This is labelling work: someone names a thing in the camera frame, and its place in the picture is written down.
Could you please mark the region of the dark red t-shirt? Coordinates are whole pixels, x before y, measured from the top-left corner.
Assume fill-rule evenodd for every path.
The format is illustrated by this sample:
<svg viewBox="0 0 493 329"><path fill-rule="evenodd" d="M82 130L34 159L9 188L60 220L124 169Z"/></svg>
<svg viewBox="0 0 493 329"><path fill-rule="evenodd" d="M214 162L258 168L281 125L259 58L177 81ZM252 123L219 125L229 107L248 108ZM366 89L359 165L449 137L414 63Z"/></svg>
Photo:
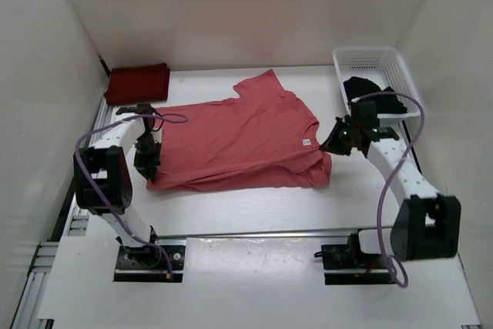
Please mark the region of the dark red t-shirt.
<svg viewBox="0 0 493 329"><path fill-rule="evenodd" d="M111 71L104 97L108 106L166 101L170 69L166 63Z"/></svg>

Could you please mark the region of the pink t-shirt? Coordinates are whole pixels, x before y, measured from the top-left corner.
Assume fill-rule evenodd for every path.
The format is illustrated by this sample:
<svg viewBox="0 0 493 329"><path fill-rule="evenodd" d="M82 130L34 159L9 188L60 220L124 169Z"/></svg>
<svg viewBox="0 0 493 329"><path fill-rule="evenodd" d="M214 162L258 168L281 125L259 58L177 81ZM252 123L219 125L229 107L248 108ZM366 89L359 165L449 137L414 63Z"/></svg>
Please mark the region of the pink t-shirt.
<svg viewBox="0 0 493 329"><path fill-rule="evenodd" d="M148 190L328 186L332 160L319 149L319 121L275 72L233 89L236 98L159 108L188 121L164 125L161 165Z"/></svg>

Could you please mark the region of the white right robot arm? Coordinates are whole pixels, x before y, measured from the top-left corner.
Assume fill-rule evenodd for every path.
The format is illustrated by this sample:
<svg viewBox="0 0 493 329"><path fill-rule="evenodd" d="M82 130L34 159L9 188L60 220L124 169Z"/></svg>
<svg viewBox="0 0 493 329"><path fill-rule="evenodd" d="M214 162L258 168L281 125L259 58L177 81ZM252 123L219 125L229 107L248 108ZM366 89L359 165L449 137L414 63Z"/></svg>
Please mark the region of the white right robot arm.
<svg viewBox="0 0 493 329"><path fill-rule="evenodd" d="M432 186L407 156L413 144L402 148L398 134L383 127L376 104L363 98L350 104L350 112L338 117L319 149L349 156L357 149L385 179L377 206L377 240L382 256L399 262L455 257L461 219L456 196L445 196ZM400 208L389 237L382 230L384 198L392 192Z"/></svg>

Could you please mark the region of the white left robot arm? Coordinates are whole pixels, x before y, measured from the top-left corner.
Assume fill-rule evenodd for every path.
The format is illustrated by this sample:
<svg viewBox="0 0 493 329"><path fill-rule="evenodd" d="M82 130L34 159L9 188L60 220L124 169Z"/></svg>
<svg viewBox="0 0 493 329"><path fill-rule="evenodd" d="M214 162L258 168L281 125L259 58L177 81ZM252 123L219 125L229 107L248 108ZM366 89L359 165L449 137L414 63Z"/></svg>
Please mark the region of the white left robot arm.
<svg viewBox="0 0 493 329"><path fill-rule="evenodd" d="M133 165L153 182L160 166L161 125L159 113L148 103L122 107L122 118L110 125L93 146L74 153L75 198L79 208L88 210L110 225L123 254L145 269L164 260L156 244L156 232L132 205L132 181L126 154L135 149Z"/></svg>

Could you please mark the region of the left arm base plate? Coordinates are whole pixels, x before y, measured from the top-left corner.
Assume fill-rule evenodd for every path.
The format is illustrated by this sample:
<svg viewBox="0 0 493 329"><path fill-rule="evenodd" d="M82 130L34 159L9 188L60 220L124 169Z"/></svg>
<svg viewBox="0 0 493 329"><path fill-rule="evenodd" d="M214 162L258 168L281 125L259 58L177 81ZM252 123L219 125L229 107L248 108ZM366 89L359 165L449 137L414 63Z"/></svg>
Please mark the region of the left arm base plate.
<svg viewBox="0 0 493 329"><path fill-rule="evenodd" d="M159 240L166 251L153 247L125 247L118 237L119 250L113 280L125 283L181 283L186 257L185 240Z"/></svg>

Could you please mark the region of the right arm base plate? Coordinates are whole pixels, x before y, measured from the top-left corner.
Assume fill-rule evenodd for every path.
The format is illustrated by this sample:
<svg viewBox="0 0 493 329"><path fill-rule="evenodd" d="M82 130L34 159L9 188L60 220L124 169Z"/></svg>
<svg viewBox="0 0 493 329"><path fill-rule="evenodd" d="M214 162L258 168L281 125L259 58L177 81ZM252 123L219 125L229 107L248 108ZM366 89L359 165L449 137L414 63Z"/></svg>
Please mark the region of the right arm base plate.
<svg viewBox="0 0 493 329"><path fill-rule="evenodd" d="M324 269L326 286L392 285L381 256L363 253L359 247L348 244L325 244L314 253Z"/></svg>

